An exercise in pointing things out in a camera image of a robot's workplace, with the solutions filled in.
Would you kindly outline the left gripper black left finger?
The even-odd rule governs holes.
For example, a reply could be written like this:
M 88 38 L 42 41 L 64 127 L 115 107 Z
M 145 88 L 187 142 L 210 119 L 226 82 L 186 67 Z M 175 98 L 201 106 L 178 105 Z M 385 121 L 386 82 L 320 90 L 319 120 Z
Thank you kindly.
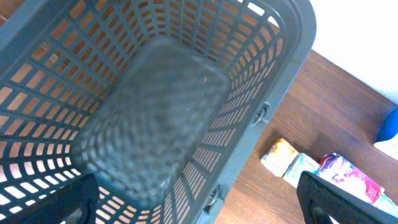
M 94 174 L 86 174 L 1 223 L 60 223 L 80 210 L 75 223 L 94 223 L 99 188 Z

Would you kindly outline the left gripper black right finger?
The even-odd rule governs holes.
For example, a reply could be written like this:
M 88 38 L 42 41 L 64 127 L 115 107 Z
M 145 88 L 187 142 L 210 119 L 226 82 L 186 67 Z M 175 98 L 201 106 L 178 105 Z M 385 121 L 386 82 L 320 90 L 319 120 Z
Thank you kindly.
M 302 172 L 297 197 L 306 224 L 397 224 L 397 218 L 356 198 L 321 177 Z

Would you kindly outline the red purple snack packet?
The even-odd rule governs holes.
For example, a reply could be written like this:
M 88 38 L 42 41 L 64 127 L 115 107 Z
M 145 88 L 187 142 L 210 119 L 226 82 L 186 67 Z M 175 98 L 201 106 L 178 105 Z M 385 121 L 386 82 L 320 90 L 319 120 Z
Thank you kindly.
M 381 185 L 337 153 L 322 158 L 316 175 L 371 205 L 384 193 Z

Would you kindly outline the teal tissue pocket pack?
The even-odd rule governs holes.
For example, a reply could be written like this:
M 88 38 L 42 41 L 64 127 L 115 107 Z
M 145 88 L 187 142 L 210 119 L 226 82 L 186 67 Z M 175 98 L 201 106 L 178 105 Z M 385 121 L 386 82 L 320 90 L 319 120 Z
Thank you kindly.
M 316 174 L 319 167 L 319 163 L 310 156 L 305 153 L 298 153 L 285 172 L 283 179 L 296 189 L 302 172 L 309 171 Z

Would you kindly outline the orange snack packet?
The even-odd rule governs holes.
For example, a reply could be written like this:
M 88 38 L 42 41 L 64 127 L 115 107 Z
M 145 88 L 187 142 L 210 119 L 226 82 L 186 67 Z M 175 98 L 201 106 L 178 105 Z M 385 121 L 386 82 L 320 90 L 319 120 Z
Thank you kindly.
M 261 158 L 261 164 L 276 177 L 282 177 L 299 152 L 284 138 L 276 140 Z

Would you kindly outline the teal green snack packet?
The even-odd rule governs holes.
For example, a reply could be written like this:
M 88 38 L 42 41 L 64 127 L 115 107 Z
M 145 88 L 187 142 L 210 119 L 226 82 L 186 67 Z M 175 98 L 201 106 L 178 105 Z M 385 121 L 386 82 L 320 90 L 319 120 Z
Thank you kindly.
M 380 195 L 373 205 L 383 212 L 398 218 L 398 206 L 384 193 Z

